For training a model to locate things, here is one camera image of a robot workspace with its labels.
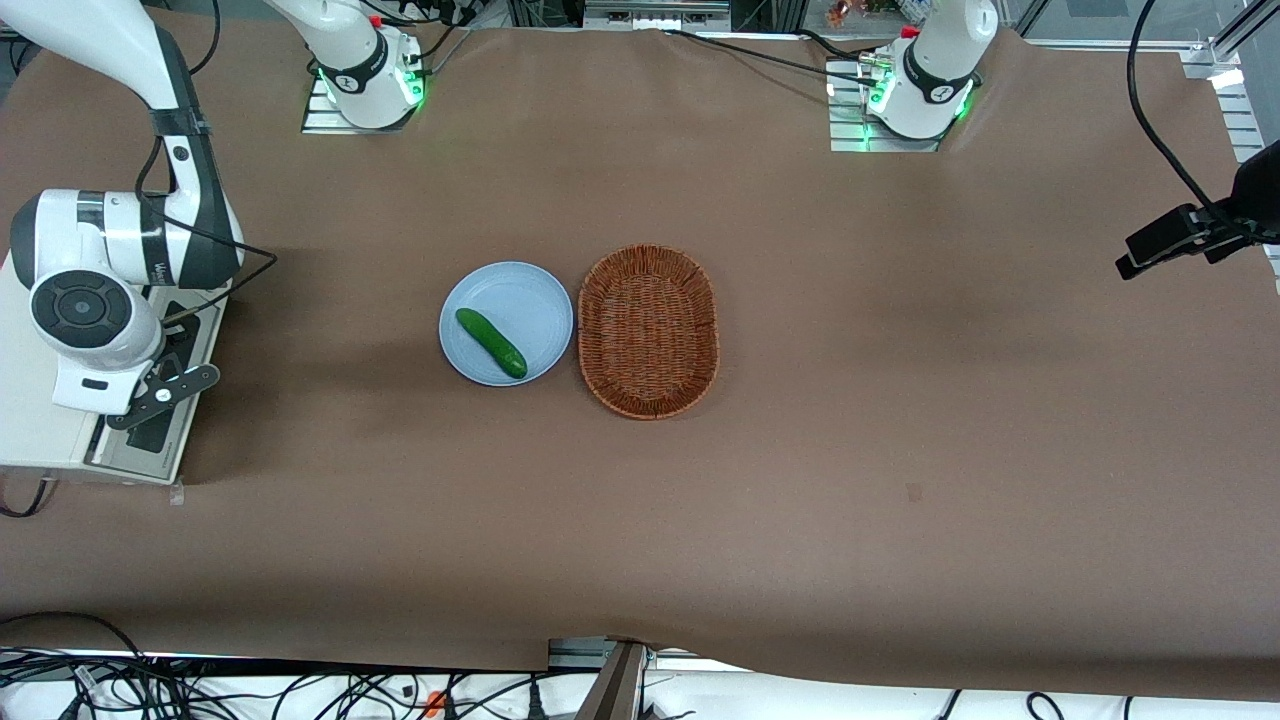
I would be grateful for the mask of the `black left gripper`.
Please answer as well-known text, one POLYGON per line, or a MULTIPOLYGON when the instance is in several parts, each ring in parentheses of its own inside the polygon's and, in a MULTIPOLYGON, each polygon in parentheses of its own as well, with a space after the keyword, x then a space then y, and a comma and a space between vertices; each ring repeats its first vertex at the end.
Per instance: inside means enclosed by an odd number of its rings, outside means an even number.
MULTIPOLYGON (((1279 234, 1279 142, 1242 163, 1231 192, 1207 206, 1210 240, 1202 251, 1216 264, 1248 247, 1276 245, 1279 234)), ((1184 255, 1193 255, 1201 224, 1194 205, 1179 205, 1125 240, 1115 260, 1124 281, 1184 255)))

